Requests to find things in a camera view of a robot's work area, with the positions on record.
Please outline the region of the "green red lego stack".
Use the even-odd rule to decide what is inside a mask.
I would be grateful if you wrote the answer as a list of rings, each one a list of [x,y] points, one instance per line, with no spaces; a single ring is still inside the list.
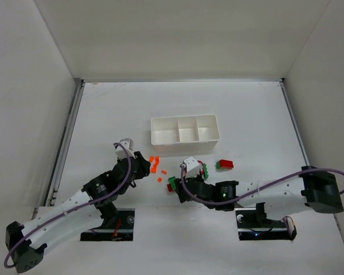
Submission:
[[[179,182],[179,179],[172,176],[168,178],[168,183],[167,183],[167,190],[170,193],[174,193],[177,190],[177,183]]]

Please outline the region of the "green flower lego stack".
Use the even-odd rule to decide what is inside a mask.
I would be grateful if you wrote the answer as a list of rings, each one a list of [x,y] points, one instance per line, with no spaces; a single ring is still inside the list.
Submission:
[[[209,171],[208,171],[208,167],[206,165],[206,163],[202,162],[202,161],[198,161],[199,165],[200,165],[200,175],[203,179],[208,179],[209,178]]]

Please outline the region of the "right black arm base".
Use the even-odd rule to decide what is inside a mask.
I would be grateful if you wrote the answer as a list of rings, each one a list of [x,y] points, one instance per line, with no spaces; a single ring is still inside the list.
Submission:
[[[268,219],[264,203],[235,210],[240,241],[293,241],[297,236],[294,220],[285,216],[278,221]]]

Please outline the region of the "red green lego block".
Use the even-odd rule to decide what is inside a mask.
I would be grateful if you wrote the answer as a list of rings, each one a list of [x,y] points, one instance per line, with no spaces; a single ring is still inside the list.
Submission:
[[[216,162],[216,170],[232,170],[234,169],[234,162],[231,160],[220,159]]]

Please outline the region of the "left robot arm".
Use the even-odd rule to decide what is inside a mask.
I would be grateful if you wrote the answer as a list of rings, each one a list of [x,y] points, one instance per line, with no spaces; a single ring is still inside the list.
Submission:
[[[134,188],[136,180],[149,176],[150,166],[139,151],[130,153],[43,216],[7,225],[5,268],[13,268],[18,274],[28,272],[62,242],[85,231],[113,225],[119,220],[114,201],[129,187]]]

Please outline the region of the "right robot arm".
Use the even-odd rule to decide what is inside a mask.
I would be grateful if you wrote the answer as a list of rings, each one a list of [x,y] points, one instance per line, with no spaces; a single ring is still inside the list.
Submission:
[[[226,180],[208,184],[201,176],[188,178],[182,171],[174,184],[181,203],[193,201],[217,211],[256,206],[268,219],[278,221],[307,210],[321,214],[343,212],[342,192],[335,177],[339,173],[303,166],[301,171],[269,183]]]

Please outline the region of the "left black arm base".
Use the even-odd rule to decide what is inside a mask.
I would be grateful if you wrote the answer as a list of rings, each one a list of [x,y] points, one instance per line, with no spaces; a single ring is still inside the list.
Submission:
[[[111,223],[85,231],[82,242],[128,242],[134,239],[135,209],[118,209],[118,216]]]

